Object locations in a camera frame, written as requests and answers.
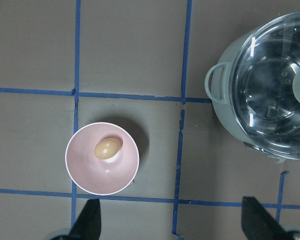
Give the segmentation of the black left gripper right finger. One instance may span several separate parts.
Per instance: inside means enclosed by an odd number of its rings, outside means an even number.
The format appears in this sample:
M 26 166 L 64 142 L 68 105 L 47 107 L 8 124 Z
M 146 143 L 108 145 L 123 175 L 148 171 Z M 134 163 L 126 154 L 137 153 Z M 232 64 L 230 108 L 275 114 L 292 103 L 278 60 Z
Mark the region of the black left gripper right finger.
M 252 196 L 242 198 L 241 228 L 248 240 L 285 240 L 287 234 Z

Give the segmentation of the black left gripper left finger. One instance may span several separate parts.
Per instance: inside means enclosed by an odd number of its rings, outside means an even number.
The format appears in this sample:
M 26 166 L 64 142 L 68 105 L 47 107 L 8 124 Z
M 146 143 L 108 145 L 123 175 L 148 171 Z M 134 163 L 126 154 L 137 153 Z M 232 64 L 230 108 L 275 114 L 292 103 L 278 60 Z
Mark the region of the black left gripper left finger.
M 70 240 L 98 240 L 101 236 L 99 199 L 89 199 L 69 232 Z

